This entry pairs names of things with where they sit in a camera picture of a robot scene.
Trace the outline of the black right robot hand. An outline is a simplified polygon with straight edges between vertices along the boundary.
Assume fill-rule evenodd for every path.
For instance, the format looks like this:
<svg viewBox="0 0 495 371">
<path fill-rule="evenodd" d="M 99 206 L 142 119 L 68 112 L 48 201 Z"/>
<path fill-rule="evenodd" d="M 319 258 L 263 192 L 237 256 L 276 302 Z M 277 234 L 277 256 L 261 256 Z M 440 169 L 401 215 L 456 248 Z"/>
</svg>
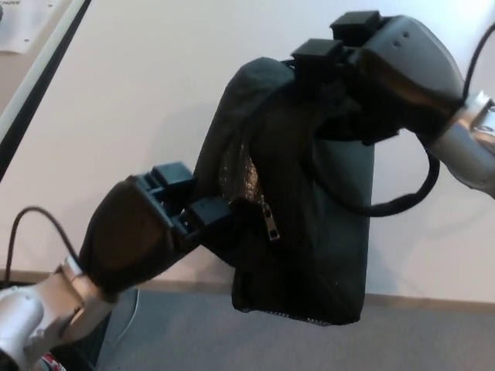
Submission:
<svg viewBox="0 0 495 371">
<path fill-rule="evenodd" d="M 423 23 L 378 10 L 346 12 L 332 39 L 292 53 L 298 85 L 329 109 L 317 138 L 373 145 L 402 129 L 434 141 L 461 108 L 463 78 Z"/>
</svg>

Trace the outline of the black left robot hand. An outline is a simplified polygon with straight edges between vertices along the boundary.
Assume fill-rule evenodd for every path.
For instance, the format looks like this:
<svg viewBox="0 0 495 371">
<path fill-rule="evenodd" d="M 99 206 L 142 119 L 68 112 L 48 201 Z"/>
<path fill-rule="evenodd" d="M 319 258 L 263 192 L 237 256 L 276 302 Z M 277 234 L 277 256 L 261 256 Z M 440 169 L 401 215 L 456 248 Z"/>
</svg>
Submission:
<svg viewBox="0 0 495 371">
<path fill-rule="evenodd" d="M 194 201 L 197 178 L 182 163 L 157 165 L 117 183 L 96 208 L 80 249 L 90 280 L 118 294 L 159 276 L 228 228 L 220 197 Z"/>
</svg>

